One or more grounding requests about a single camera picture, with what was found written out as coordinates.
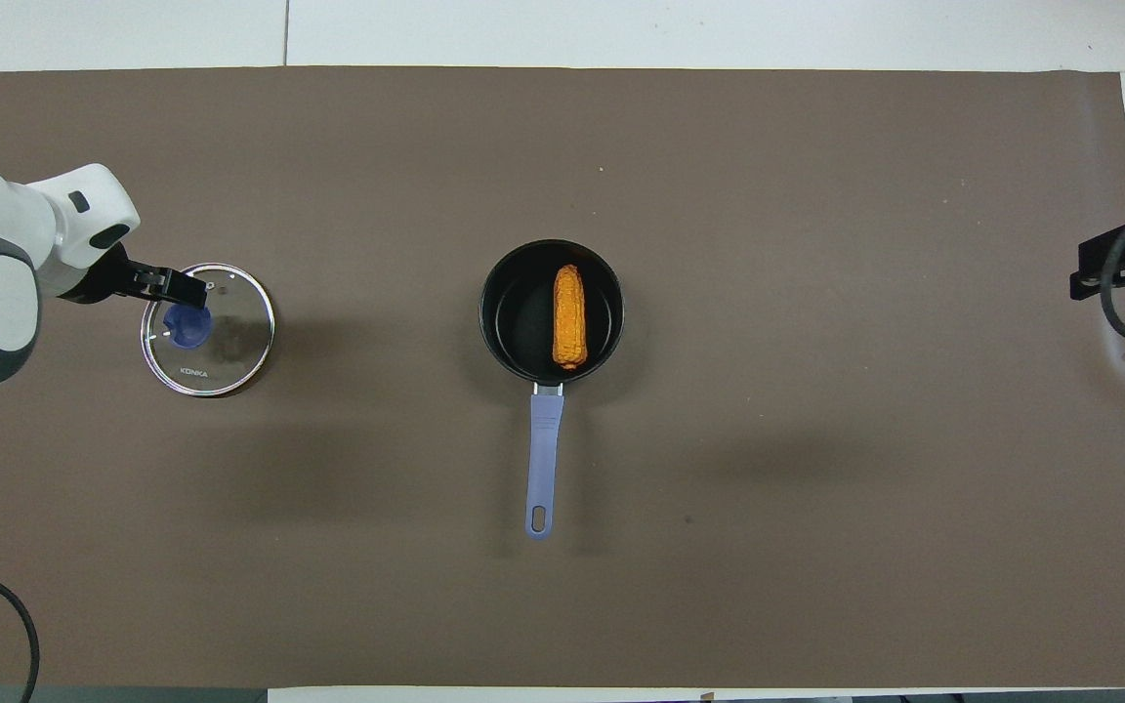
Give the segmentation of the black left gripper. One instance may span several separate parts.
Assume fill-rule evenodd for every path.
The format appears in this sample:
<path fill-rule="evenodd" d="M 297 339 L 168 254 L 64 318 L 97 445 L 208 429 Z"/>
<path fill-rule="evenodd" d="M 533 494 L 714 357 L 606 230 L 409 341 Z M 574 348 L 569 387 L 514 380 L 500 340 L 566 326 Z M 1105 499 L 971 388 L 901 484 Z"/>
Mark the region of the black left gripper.
<path fill-rule="evenodd" d="M 129 297 L 176 306 L 205 306 L 207 299 L 205 281 L 166 267 L 130 263 L 128 250 L 122 243 L 107 249 L 76 285 L 63 292 L 63 298 L 92 306 L 111 295 L 124 295 L 126 289 Z"/>

